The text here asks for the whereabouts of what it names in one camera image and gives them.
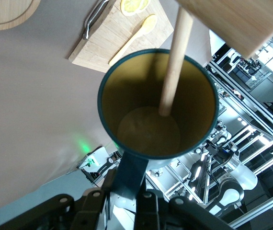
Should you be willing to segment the brown table mat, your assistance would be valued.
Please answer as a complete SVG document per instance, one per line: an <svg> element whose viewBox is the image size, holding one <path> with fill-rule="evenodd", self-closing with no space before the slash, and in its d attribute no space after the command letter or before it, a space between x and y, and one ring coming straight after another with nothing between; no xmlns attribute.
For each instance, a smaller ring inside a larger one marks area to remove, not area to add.
<svg viewBox="0 0 273 230"><path fill-rule="evenodd" d="M101 72L68 57L97 0L41 0L0 31L0 208L110 143L97 111Z"/></svg>

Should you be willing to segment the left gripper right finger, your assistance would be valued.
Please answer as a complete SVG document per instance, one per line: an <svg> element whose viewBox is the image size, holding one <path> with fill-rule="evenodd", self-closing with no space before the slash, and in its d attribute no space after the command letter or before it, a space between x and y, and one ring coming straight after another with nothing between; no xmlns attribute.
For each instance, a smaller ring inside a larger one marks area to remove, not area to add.
<svg viewBox="0 0 273 230"><path fill-rule="evenodd" d="M185 197L165 201L158 190L141 190L134 230L234 230Z"/></svg>

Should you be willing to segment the wooden cutting board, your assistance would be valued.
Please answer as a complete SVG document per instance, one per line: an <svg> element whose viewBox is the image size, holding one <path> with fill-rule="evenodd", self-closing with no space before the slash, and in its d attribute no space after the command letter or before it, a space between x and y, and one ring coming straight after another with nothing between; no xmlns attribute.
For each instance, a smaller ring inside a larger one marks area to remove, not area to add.
<svg viewBox="0 0 273 230"><path fill-rule="evenodd" d="M159 48L172 34L173 26L159 0L149 0L144 11L132 16L122 14L120 3L121 0L98 1L85 20L81 40L68 58L72 64L106 72L110 67L109 61L152 14L158 18L155 28L137 38L123 55Z"/></svg>

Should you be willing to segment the lemon slice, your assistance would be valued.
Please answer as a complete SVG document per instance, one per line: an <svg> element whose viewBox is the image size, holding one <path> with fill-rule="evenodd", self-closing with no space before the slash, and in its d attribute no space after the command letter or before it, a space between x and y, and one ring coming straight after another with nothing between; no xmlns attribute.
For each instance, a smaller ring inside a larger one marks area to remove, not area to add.
<svg viewBox="0 0 273 230"><path fill-rule="evenodd" d="M139 6L139 8L138 8L138 11L139 11L139 12L144 11L144 10L148 7L148 5L150 4L150 1L151 1L151 0L142 0L140 6Z"/></svg>
<svg viewBox="0 0 273 230"><path fill-rule="evenodd" d="M121 0L120 10L123 15L131 16L139 10L142 4L143 0Z"/></svg>

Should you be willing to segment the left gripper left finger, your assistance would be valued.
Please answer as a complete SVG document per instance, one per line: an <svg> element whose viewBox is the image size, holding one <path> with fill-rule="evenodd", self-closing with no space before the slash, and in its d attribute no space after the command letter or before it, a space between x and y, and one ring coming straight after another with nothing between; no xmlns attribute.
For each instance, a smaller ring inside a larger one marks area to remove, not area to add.
<svg viewBox="0 0 273 230"><path fill-rule="evenodd" d="M101 187L86 190L77 201L56 195L1 224L0 230L106 230L115 175L109 171Z"/></svg>

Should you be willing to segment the wooden cup rack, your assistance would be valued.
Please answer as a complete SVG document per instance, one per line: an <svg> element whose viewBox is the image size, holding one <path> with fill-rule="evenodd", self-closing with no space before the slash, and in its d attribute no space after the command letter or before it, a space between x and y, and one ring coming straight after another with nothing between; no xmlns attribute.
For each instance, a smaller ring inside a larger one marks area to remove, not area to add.
<svg viewBox="0 0 273 230"><path fill-rule="evenodd" d="M245 58L273 36L273 0L175 0L179 4L173 26L171 59L162 90L159 112L169 115L183 52L193 21L198 19Z"/></svg>

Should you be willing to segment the yellow plastic fork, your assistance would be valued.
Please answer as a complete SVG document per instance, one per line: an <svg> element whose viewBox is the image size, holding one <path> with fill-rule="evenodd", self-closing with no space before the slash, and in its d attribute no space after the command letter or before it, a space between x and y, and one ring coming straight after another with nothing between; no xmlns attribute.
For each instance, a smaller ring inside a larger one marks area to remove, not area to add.
<svg viewBox="0 0 273 230"><path fill-rule="evenodd" d="M139 30L133 34L126 43L118 50L118 52L109 61L109 66L113 66L129 48L129 46L137 39L144 35L149 34L156 26L158 17L154 14L148 16L142 23Z"/></svg>

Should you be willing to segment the dark teal cup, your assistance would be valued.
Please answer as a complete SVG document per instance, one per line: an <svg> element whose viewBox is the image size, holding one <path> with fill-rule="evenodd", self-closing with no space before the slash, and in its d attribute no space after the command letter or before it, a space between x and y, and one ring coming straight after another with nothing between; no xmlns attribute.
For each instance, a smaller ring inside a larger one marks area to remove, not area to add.
<svg viewBox="0 0 273 230"><path fill-rule="evenodd" d="M163 138L150 155L124 143L118 135L122 120L139 108L158 108L169 59L166 49L145 49L131 53L106 72L98 92L102 125L123 154L112 185L121 197L136 198L146 170L161 168L202 144L218 116L218 95L212 78L190 57L182 64L172 104L175 130L162 130Z"/></svg>

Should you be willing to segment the aluminium lab shelving frame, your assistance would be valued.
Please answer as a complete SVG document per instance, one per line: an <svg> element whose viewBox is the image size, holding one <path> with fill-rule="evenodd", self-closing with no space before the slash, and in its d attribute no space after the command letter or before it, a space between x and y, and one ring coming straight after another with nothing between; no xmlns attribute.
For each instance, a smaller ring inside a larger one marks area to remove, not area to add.
<svg viewBox="0 0 273 230"><path fill-rule="evenodd" d="M238 230L273 230L273 39L249 59L214 33L210 48L207 69L229 108L222 119L239 147L240 161L258 178L223 219Z"/></svg>

